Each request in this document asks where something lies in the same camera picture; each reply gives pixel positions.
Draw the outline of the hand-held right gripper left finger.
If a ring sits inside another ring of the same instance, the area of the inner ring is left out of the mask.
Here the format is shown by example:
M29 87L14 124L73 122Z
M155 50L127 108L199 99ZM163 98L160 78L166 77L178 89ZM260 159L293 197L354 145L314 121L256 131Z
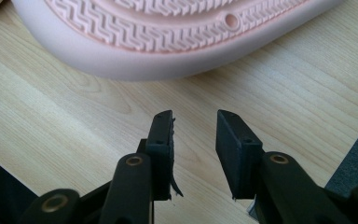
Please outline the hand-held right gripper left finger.
M142 139L138 153L146 154L151 160L152 199L168 201L172 198L171 189L184 196L173 175L174 166L174 121L171 110L162 111L153 117L146 139Z

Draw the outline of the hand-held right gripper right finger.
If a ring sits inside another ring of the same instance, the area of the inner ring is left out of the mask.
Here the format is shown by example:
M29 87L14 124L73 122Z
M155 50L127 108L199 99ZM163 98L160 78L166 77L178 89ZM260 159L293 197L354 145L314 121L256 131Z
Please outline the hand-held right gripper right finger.
M234 200L253 199L263 144L237 114L217 111L215 150Z

